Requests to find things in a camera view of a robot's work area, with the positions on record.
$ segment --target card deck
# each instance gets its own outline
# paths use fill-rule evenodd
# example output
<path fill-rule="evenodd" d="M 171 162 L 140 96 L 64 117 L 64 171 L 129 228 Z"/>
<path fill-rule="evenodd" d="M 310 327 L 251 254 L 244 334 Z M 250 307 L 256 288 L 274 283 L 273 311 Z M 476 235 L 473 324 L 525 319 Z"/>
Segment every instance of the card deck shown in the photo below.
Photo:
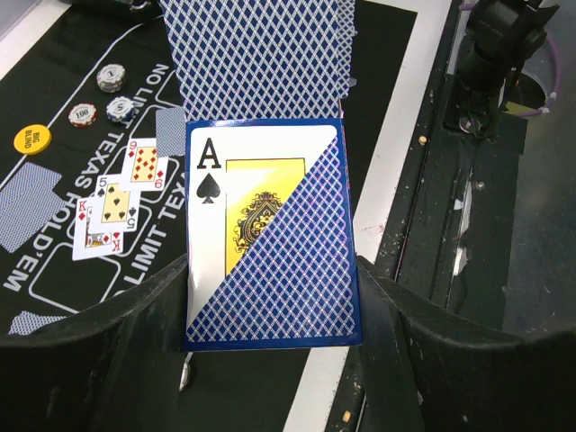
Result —
<path fill-rule="evenodd" d="M 94 208 L 89 234 L 98 232 L 133 232 L 138 228 L 140 192 L 124 192 L 121 175 L 100 175 L 94 192 Z"/>
<path fill-rule="evenodd" d="M 120 188 L 123 191 L 164 190 L 168 157 L 158 157 L 156 139 L 132 139 L 122 164 Z"/>
<path fill-rule="evenodd" d="M 340 115 L 337 0 L 160 5 L 188 121 Z"/>
<path fill-rule="evenodd" d="M 82 198 L 76 204 L 74 248 L 72 250 L 74 261 L 117 255 L 123 251 L 124 235 L 122 232 L 89 234 L 95 206 L 95 198 Z"/>
<path fill-rule="evenodd" d="M 192 132 L 188 155 L 192 319 L 336 136 L 336 128 L 329 125 Z"/>

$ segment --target ace of spades card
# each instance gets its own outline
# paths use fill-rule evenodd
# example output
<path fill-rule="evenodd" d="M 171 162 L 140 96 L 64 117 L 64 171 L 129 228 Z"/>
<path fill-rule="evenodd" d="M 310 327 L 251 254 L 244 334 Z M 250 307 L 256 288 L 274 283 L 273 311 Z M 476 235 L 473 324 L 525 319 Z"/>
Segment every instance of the ace of spades card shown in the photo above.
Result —
<path fill-rule="evenodd" d="M 122 175 L 100 175 L 94 191 L 94 208 L 89 234 L 98 232 L 133 232 L 138 228 L 140 192 L 123 191 Z"/>
<path fill-rule="evenodd" d="M 332 125 L 192 129 L 187 151 L 189 319 L 290 199 L 337 136 Z"/>
<path fill-rule="evenodd" d="M 158 157 L 156 139 L 131 139 L 122 164 L 120 187 L 123 191 L 164 190 L 168 157 Z"/>
<path fill-rule="evenodd" d="M 93 221 L 95 198 L 81 198 L 76 203 L 74 246 L 72 259 L 80 261 L 88 258 L 121 254 L 124 248 L 122 232 L 98 232 L 90 234 Z"/>

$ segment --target playing card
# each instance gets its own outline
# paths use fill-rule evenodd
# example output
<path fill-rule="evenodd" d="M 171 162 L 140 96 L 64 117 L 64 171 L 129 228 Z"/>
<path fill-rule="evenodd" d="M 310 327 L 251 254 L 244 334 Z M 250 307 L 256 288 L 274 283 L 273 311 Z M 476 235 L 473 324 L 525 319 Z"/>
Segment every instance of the playing card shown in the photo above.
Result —
<path fill-rule="evenodd" d="M 188 235 L 196 286 L 193 318 L 336 135 L 330 125 L 192 132 Z"/>
<path fill-rule="evenodd" d="M 76 204 L 74 248 L 72 250 L 74 261 L 117 255 L 123 251 L 124 235 L 122 232 L 88 233 L 94 207 L 94 198 L 82 198 Z"/>
<path fill-rule="evenodd" d="M 337 0 L 160 0 L 188 121 L 340 115 Z"/>
<path fill-rule="evenodd" d="M 89 234 L 98 232 L 133 232 L 138 228 L 140 192 L 120 188 L 122 175 L 100 175 L 94 191 L 94 208 Z"/>
<path fill-rule="evenodd" d="M 342 131 L 188 124 L 186 350 L 361 343 Z"/>
<path fill-rule="evenodd" d="M 162 191 L 166 184 L 168 157 L 158 157 L 156 139 L 131 139 L 122 164 L 123 191 Z"/>
<path fill-rule="evenodd" d="M 343 98 L 348 96 L 350 89 L 355 12 L 356 0 L 338 0 L 338 86 Z"/>

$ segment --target white poker chip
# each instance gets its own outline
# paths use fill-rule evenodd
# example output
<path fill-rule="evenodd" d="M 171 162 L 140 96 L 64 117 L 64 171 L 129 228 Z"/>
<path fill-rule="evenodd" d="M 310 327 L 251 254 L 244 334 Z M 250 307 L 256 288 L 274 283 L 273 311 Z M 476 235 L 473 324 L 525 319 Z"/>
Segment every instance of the white poker chip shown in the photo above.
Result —
<path fill-rule="evenodd" d="M 124 66 L 112 64 L 100 69 L 100 72 L 96 75 L 96 81 L 101 88 L 102 86 L 121 86 L 125 77 L 126 69 Z"/>
<path fill-rule="evenodd" d="M 111 86 L 106 86 L 106 85 L 100 85 L 100 90 L 102 90 L 105 93 L 116 93 L 119 92 L 122 89 L 121 85 L 111 85 Z"/>
<path fill-rule="evenodd" d="M 106 115 L 113 122 L 129 120 L 134 116 L 135 112 L 136 107 L 134 106 L 134 102 L 125 96 L 112 99 L 106 107 Z"/>
<path fill-rule="evenodd" d="M 68 120 L 77 128 L 90 126 L 98 118 L 98 111 L 91 103 L 80 103 L 70 110 Z"/>

